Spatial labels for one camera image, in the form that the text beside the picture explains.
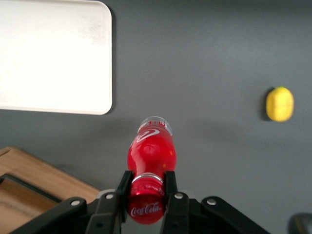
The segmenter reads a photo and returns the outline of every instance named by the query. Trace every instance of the lemon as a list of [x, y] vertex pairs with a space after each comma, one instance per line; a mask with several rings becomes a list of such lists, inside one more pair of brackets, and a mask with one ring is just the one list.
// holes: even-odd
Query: lemon
[[267, 95], [267, 115], [274, 121], [284, 122], [292, 117], [293, 104], [293, 94], [285, 87], [277, 87]]

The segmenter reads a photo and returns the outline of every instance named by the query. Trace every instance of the wooden board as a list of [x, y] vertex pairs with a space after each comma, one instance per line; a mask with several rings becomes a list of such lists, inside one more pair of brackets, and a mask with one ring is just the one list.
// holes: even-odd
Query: wooden board
[[[73, 196], [92, 202], [99, 190], [23, 152], [0, 150], [0, 176], [11, 174], [51, 195], [65, 200]], [[56, 205], [42, 195], [9, 179], [0, 184], [0, 234], [6, 234]]]

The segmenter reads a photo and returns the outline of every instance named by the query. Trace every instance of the white tray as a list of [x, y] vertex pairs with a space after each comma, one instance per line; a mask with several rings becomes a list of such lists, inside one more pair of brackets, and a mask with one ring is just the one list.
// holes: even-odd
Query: white tray
[[0, 109], [102, 115], [112, 17], [84, 0], [0, 0]]

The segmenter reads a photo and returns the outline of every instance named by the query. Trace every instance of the gray table surface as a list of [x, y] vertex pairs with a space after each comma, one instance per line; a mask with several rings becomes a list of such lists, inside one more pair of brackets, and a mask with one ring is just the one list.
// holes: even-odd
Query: gray table surface
[[[142, 120], [167, 119], [179, 189], [216, 195], [272, 234], [312, 212], [312, 5], [308, 1], [106, 0], [113, 107], [102, 116], [0, 110], [0, 148], [19, 147], [115, 188]], [[261, 117], [289, 88], [293, 117]], [[123, 234], [159, 233], [130, 219]]]

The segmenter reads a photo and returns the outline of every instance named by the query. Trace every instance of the coca-cola bottle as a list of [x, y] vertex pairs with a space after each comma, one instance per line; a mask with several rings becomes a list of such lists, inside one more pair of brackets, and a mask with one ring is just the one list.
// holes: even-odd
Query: coca-cola bottle
[[164, 173], [176, 166], [172, 131], [160, 117], [145, 119], [128, 153], [128, 169], [134, 172], [128, 197], [128, 213], [141, 224], [152, 224], [165, 212]]

